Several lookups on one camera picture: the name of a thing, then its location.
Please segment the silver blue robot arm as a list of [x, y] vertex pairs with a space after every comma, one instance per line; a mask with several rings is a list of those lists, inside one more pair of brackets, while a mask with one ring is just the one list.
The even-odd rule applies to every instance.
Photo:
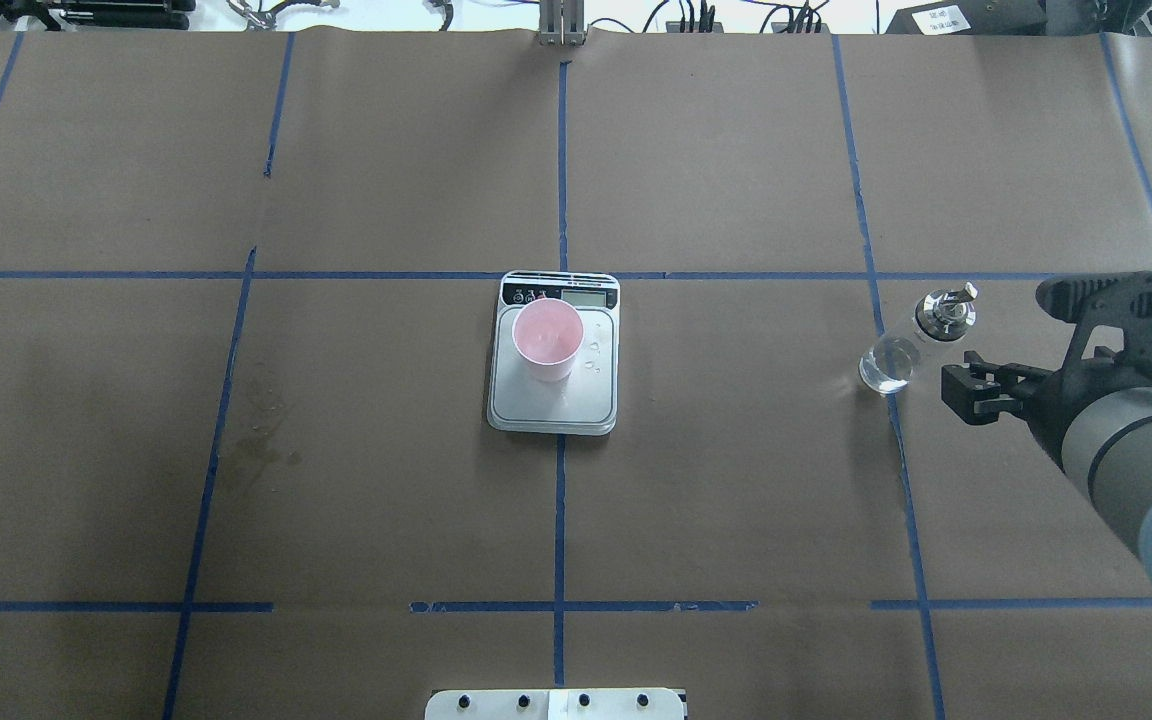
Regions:
[[943, 404], [973, 427], [1011, 415], [1143, 566], [1152, 583], [1152, 355], [1098, 347], [1056, 370], [969, 353], [940, 373]]

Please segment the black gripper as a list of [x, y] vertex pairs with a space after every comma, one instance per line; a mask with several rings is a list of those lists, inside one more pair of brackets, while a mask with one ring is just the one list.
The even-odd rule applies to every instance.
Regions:
[[973, 350], [965, 364], [940, 369], [940, 397], [970, 427], [996, 423], [1002, 415], [1025, 420], [1030, 434], [1053, 461], [1076, 416], [1093, 402], [1124, 389], [1152, 391], [1152, 361], [1123, 361], [1106, 346], [1071, 366], [1051, 370], [1020, 363], [987, 363]]

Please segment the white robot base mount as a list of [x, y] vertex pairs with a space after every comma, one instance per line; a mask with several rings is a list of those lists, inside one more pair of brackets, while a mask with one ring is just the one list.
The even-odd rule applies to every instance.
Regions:
[[462, 689], [431, 694], [425, 719], [687, 719], [666, 687]]

